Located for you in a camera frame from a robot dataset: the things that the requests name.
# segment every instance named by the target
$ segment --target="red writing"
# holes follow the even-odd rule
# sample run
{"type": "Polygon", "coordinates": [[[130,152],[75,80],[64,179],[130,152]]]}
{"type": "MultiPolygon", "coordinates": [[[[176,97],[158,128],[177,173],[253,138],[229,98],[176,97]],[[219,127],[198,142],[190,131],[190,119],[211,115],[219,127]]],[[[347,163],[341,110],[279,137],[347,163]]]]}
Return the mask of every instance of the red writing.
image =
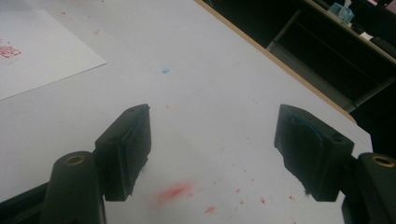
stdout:
{"type": "Polygon", "coordinates": [[[5,58],[11,58],[18,54],[21,54],[21,52],[17,49],[14,49],[10,46],[0,46],[0,55],[5,58]]]}

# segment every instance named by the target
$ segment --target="screw hole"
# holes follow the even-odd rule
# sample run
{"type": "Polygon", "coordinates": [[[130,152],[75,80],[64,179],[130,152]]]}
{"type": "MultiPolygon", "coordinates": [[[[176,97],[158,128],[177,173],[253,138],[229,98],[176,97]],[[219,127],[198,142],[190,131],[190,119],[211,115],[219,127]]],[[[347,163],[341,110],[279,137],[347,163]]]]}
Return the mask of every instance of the screw hole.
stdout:
{"type": "Polygon", "coordinates": [[[335,138],[333,138],[332,139],[334,142],[336,142],[336,143],[342,143],[343,142],[343,139],[341,139],[341,138],[339,138],[339,137],[335,137],[335,138]]]}
{"type": "Polygon", "coordinates": [[[117,142],[118,139],[116,137],[111,137],[109,139],[107,139],[108,142],[117,142]]]}
{"type": "Polygon", "coordinates": [[[379,165],[389,167],[389,168],[396,166],[394,161],[391,161],[388,158],[381,157],[381,156],[374,156],[373,161],[379,165]]]}
{"type": "Polygon", "coordinates": [[[74,165],[78,165],[78,164],[80,164],[80,163],[82,163],[84,161],[85,161],[85,157],[84,156],[77,155],[77,156],[72,156],[72,157],[67,158],[64,161],[64,164],[68,165],[68,166],[74,166],[74,165]]]}

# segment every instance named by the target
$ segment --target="paint speck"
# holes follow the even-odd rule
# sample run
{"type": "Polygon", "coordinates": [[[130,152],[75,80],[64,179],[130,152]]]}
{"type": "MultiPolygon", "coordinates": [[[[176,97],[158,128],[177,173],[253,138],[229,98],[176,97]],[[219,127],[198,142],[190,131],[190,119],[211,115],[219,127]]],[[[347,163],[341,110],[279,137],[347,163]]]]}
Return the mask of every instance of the paint speck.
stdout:
{"type": "Polygon", "coordinates": [[[192,189],[193,185],[191,183],[176,183],[174,186],[158,194],[157,204],[164,205],[182,197],[183,195],[190,195],[190,191],[192,191],[192,189]]]}
{"type": "Polygon", "coordinates": [[[204,214],[210,214],[213,215],[215,214],[216,211],[216,207],[215,206],[210,206],[206,208],[206,211],[204,212],[204,214]]]}
{"type": "Polygon", "coordinates": [[[163,68],[163,74],[168,74],[171,70],[167,67],[163,68]]]}

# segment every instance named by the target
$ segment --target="dark background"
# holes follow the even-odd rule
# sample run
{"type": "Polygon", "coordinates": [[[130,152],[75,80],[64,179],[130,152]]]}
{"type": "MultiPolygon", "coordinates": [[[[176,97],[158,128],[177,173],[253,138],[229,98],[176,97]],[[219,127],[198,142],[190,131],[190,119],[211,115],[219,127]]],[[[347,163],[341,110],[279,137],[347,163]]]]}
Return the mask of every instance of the dark background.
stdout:
{"type": "MultiPolygon", "coordinates": [[[[344,1],[324,1],[329,5],[334,2],[344,4],[344,1]]],[[[296,4],[297,0],[211,0],[206,2],[264,48],[271,43],[299,8],[296,4]]],[[[350,8],[355,14],[352,22],[362,25],[370,35],[379,35],[396,46],[396,16],[394,14],[382,7],[374,7],[364,0],[353,1],[350,8]]],[[[359,98],[389,75],[396,76],[394,64],[378,63],[369,66],[369,63],[361,63],[356,65],[358,59],[359,62],[364,61],[361,58],[368,58],[371,61],[379,60],[370,58],[373,57],[373,53],[363,49],[359,44],[349,43],[348,38],[343,36],[345,34],[326,34],[327,30],[331,30],[331,27],[325,23],[321,24],[321,21],[314,15],[303,13],[303,16],[300,16],[297,22],[289,28],[288,34],[284,35],[279,43],[352,100],[359,98]],[[337,41],[336,35],[343,36],[345,41],[337,41]],[[346,61],[340,60],[333,51],[327,50],[329,46],[340,50],[346,48],[343,55],[346,61]]],[[[350,115],[371,135],[374,152],[396,159],[396,144],[393,141],[396,140],[396,83],[360,105],[350,115]]]]}

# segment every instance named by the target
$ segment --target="black plastic part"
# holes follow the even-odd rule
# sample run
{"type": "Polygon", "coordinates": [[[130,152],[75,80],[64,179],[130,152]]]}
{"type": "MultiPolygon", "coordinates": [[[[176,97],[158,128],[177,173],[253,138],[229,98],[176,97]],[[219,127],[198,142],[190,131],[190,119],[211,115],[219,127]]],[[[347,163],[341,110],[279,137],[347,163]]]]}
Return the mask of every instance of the black plastic part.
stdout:
{"type": "Polygon", "coordinates": [[[351,157],[353,142],[310,113],[281,105],[275,147],[285,167],[316,201],[335,202],[338,180],[351,157]]]}
{"type": "Polygon", "coordinates": [[[39,223],[47,183],[0,203],[0,223],[39,223]]]}
{"type": "Polygon", "coordinates": [[[107,201],[123,202],[134,189],[151,150],[149,106],[125,110],[96,140],[93,152],[107,201]]]}
{"type": "Polygon", "coordinates": [[[99,176],[91,152],[70,153],[55,162],[41,223],[106,223],[99,176]]]}
{"type": "Polygon", "coordinates": [[[396,223],[396,160],[382,154],[363,153],[355,173],[370,223],[396,223]]]}

